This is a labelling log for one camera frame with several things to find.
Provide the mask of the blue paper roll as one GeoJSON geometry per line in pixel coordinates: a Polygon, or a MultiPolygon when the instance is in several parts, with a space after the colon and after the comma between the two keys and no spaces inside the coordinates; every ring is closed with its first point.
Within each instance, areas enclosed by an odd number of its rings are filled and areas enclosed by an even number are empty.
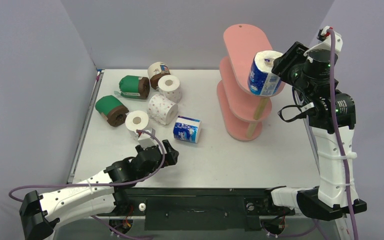
{"type": "Polygon", "coordinates": [[[257,96],[274,95],[281,84],[281,78],[272,73],[274,60],[283,54],[274,50],[259,51],[251,63],[247,85],[250,92],[257,96]]]}

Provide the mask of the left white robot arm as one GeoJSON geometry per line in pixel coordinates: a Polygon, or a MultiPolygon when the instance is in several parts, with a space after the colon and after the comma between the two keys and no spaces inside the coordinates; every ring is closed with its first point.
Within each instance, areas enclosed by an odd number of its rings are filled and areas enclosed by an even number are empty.
{"type": "Polygon", "coordinates": [[[157,145],[136,146],[137,155],[116,161],[92,177],[52,192],[27,193],[19,215],[26,240],[44,240],[68,223],[91,215],[123,215],[132,203],[126,189],[148,177],[158,168],[173,166],[179,152],[170,142],[162,141],[165,153],[157,145]]]}

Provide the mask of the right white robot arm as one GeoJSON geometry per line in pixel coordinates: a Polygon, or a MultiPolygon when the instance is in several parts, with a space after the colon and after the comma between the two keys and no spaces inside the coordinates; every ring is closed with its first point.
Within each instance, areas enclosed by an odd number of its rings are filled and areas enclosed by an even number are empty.
{"type": "Polygon", "coordinates": [[[367,203],[355,189],[352,150],[356,107],[352,97],[330,79],[328,49],[309,49],[295,42],[275,59],[272,72],[299,92],[298,119],[307,119],[315,138],[320,183],[313,188],[276,187],[262,199],[263,209],[276,213],[281,207],[299,209],[306,217],[323,221],[348,213],[362,213],[367,203]]]}

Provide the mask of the pink three-tier shelf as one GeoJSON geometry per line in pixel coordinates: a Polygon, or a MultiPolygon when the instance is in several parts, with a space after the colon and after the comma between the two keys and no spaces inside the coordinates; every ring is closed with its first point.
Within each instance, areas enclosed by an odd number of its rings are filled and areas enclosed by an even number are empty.
{"type": "Polygon", "coordinates": [[[248,76],[255,54],[272,46],[260,28],[245,23],[228,27],[223,40],[227,56],[219,63],[221,80],[216,92],[224,125],[232,138],[252,141],[261,134],[272,102],[269,97],[251,93],[248,76]]]}

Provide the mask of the floral white paper roll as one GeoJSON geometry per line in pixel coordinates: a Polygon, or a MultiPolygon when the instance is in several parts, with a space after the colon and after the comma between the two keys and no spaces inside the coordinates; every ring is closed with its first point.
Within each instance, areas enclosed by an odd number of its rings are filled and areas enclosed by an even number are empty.
{"type": "Polygon", "coordinates": [[[155,94],[148,101],[146,111],[150,118],[168,125],[177,115],[178,105],[161,94],[155,94]]]}

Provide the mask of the near green brown roll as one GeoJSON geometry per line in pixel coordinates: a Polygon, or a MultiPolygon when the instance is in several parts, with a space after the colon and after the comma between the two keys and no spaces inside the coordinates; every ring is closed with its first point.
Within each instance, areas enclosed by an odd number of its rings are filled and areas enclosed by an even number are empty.
{"type": "Polygon", "coordinates": [[[125,123],[129,109],[114,95],[106,95],[98,99],[95,109],[112,127],[125,123]]]}

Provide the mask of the green brown roll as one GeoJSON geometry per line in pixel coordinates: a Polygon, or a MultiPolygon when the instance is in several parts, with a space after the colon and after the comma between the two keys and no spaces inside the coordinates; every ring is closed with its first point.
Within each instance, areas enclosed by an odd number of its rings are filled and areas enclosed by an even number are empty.
{"type": "Polygon", "coordinates": [[[125,123],[129,109],[114,95],[106,95],[98,99],[95,109],[112,127],[125,123]]]}
{"type": "Polygon", "coordinates": [[[116,96],[130,99],[146,100],[150,93],[150,80],[144,76],[126,75],[119,81],[116,96]]]}

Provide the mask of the far green brown roll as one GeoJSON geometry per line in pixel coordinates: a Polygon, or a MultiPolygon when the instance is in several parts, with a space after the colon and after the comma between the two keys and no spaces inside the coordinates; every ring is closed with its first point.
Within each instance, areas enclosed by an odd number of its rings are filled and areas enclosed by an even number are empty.
{"type": "Polygon", "coordinates": [[[126,75],[119,81],[116,96],[130,99],[146,100],[150,93],[150,80],[144,76],[126,75]]]}

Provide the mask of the upright floral paper roll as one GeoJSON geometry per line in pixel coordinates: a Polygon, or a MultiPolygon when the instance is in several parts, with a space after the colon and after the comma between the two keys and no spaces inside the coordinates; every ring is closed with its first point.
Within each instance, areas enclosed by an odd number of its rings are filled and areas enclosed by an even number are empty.
{"type": "Polygon", "coordinates": [[[158,90],[161,95],[176,104],[182,99],[181,83],[174,75],[164,75],[158,80],[158,90]]]}

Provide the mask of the beige brown paper roll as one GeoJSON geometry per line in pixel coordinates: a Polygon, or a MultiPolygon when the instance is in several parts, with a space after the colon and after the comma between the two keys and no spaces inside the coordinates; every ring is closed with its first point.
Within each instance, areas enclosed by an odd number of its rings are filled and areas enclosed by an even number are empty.
{"type": "Polygon", "coordinates": [[[153,89],[158,90],[159,89],[158,83],[160,78],[166,75],[170,75],[171,72],[169,67],[164,62],[159,61],[159,62],[152,63],[148,67],[147,74],[148,74],[150,86],[153,89]]]}

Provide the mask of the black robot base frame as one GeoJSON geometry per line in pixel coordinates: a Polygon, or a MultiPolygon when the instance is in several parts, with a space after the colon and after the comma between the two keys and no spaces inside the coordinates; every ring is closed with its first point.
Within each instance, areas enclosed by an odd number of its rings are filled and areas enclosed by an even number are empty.
{"type": "Polygon", "coordinates": [[[262,230],[261,222],[280,223],[295,210],[275,206],[268,188],[125,189],[126,200],[99,217],[144,221],[146,231],[262,230]]]}

